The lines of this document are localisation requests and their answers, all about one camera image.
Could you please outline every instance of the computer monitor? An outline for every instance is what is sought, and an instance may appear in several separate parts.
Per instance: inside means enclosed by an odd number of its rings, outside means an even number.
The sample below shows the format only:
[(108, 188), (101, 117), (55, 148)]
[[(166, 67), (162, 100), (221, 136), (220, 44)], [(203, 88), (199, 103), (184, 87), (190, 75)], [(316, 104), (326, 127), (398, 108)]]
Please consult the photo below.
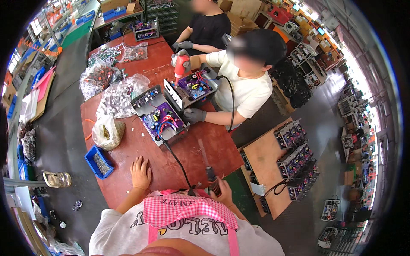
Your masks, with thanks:
[(317, 29), (317, 31), (319, 32), (319, 34), (321, 34), (322, 36), (325, 34), (325, 31), (320, 27)]

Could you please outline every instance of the factory floor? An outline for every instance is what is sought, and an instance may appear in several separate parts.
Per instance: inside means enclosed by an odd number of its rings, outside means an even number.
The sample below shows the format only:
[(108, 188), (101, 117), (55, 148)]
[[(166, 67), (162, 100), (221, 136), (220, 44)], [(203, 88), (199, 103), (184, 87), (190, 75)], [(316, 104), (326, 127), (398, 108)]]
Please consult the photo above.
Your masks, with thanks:
[[(317, 237), (328, 222), (320, 220), (325, 199), (333, 194), (342, 198), (344, 194), (342, 171), (344, 158), (339, 139), (343, 120), (336, 109), (339, 91), (344, 86), (343, 76), (338, 72), (314, 91), (308, 103), (290, 116), (301, 119), (307, 131), (309, 146), (318, 160), (320, 176), (315, 185), (301, 202), (292, 202), (276, 219), (270, 215), (261, 218), (256, 210), (250, 190), (240, 170), (227, 176), (233, 190), (233, 197), (239, 208), (253, 224), (260, 225), (267, 233), (277, 239), (286, 255), (317, 255)], [(100, 220), (101, 211), (108, 208), (89, 166), (84, 160), (87, 150), (81, 125), (80, 105), (83, 96), (78, 89), (78, 81), (54, 98), (45, 114), (34, 124), (37, 136), (36, 176), (42, 179), (42, 171), (69, 172), (71, 187), (64, 189), (48, 188), (45, 204), (48, 210), (55, 209), (58, 217), (66, 222), (61, 229), (52, 220), (57, 236), (62, 242), (71, 244), (77, 241), (88, 254), (91, 234)], [(264, 132), (285, 120), (273, 98), (250, 120), (234, 131), (232, 138), (237, 147), (251, 142)], [(75, 201), (82, 200), (79, 211), (73, 211)], [(339, 212), (347, 208), (342, 202)]]

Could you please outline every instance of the pink paper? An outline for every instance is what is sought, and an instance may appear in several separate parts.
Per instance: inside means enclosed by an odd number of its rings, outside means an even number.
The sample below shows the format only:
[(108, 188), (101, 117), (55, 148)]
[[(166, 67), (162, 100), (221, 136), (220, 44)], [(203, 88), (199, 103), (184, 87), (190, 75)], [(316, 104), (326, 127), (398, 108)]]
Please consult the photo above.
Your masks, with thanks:
[(43, 77), (37, 82), (36, 86), (34, 87), (34, 89), (36, 89), (37, 87), (40, 86), (40, 84), (48, 77), (50, 76), (50, 74), (52, 73), (52, 71), (55, 69), (56, 66), (52, 67), (49, 71), (47, 71)]
[(39, 86), (38, 89), (40, 91), (39, 91), (39, 98), (38, 98), (37, 102), (39, 102), (40, 100), (42, 100), (44, 98), (44, 95), (46, 94), (46, 89), (47, 89), (48, 82), (50, 81), (53, 73), (51, 73), (49, 76), (47, 76), (47, 78)]

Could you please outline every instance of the hand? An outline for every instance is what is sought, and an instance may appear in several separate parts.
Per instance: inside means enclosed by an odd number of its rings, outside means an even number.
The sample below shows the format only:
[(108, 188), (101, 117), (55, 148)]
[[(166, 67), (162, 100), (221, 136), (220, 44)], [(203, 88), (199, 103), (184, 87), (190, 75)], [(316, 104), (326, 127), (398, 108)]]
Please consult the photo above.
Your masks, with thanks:
[(193, 49), (194, 43), (190, 41), (183, 41), (182, 43), (178, 43), (179, 49)]
[(132, 186), (134, 188), (146, 190), (151, 183), (151, 168), (148, 168), (147, 170), (148, 159), (142, 163), (143, 159), (144, 158), (142, 156), (137, 157), (135, 162), (131, 164), (130, 171)]
[[(186, 50), (180, 50), (178, 53), (171, 55), (171, 65), (173, 67), (176, 66), (176, 62), (177, 62), (177, 57), (178, 56), (182, 56), (182, 55), (187, 55), (189, 57), (189, 54)], [(182, 64), (182, 66), (184, 66), (185, 68), (185, 72), (184, 73), (188, 73), (189, 71), (191, 71), (191, 60), (186, 61)]]
[(179, 44), (179, 42), (175, 42), (175, 43), (173, 43), (173, 44), (172, 44), (172, 48), (174, 48), (174, 49), (175, 49), (175, 51), (174, 51), (174, 52), (178, 52), (178, 50), (179, 50), (179, 46), (178, 46), (178, 44)]
[(221, 190), (221, 195), (217, 197), (215, 193), (211, 190), (211, 198), (217, 202), (223, 203), (226, 207), (231, 207), (233, 204), (232, 201), (232, 190), (229, 187), (227, 181), (221, 180), (218, 177), (219, 189)]
[(184, 119), (193, 125), (196, 122), (205, 121), (206, 114), (206, 111), (200, 109), (185, 109)]

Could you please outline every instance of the black t-shirt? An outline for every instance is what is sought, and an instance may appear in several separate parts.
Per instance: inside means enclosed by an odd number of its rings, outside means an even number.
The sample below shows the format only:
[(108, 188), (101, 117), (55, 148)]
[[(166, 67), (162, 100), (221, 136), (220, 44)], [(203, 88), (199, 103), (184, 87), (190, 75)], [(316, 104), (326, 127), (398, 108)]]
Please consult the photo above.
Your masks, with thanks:
[(230, 34), (230, 21), (226, 14), (204, 16), (195, 14), (189, 27), (193, 29), (191, 41), (199, 45), (212, 45), (218, 49), (225, 49), (222, 42), (223, 34)]

